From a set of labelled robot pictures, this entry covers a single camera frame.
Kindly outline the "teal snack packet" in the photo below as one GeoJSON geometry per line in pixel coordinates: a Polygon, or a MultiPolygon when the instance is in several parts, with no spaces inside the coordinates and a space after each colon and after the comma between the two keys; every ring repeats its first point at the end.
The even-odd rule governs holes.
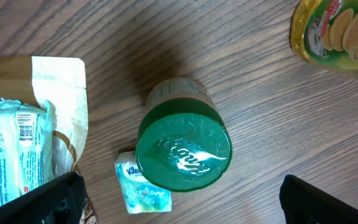
{"type": "Polygon", "coordinates": [[[54,179],[52,110],[0,101],[0,207],[54,179]]]}

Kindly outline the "teal white tissue pack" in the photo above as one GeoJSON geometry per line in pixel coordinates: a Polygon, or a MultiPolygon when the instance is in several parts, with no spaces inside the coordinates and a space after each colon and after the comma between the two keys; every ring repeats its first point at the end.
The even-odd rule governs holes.
{"type": "Polygon", "coordinates": [[[151,184],[142,175],[134,151],[121,153],[114,166],[129,214],[172,211],[170,191],[151,184]]]}

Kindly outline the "brown white snack wrapper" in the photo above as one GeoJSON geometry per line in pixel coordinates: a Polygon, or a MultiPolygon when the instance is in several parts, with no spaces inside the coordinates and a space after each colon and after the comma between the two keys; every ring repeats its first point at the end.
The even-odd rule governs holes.
{"type": "Polygon", "coordinates": [[[0,101],[52,109],[52,169],[76,170],[88,135],[85,64],[79,58],[0,56],[0,101]]]}

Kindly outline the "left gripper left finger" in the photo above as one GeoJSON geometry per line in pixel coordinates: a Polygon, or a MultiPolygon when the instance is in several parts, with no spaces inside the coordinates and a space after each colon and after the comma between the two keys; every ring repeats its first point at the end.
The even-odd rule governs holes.
{"type": "Polygon", "coordinates": [[[0,223],[79,224],[85,196],[84,178],[68,172],[1,206],[0,223]]]}

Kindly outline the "green lid jar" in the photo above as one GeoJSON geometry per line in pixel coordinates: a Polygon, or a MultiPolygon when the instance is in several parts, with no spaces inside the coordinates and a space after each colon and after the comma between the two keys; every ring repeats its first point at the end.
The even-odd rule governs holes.
{"type": "Polygon", "coordinates": [[[149,182],[173,192],[203,189],[227,171],[231,138],[200,84],[171,78],[149,93],[135,158],[149,182]]]}

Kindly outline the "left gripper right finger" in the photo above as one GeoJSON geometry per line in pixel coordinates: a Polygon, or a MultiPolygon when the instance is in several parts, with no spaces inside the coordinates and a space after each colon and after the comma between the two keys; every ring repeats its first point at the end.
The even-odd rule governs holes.
{"type": "Polygon", "coordinates": [[[358,209],[294,175],[285,176],[279,199],[287,224],[358,223],[358,209]]]}

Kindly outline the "yellow dish soap bottle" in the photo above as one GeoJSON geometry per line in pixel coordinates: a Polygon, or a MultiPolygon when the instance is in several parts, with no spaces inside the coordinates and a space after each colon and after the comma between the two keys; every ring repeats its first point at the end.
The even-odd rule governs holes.
{"type": "Polygon", "coordinates": [[[358,0],[301,0],[290,45],[309,63],[358,74],[358,0]]]}

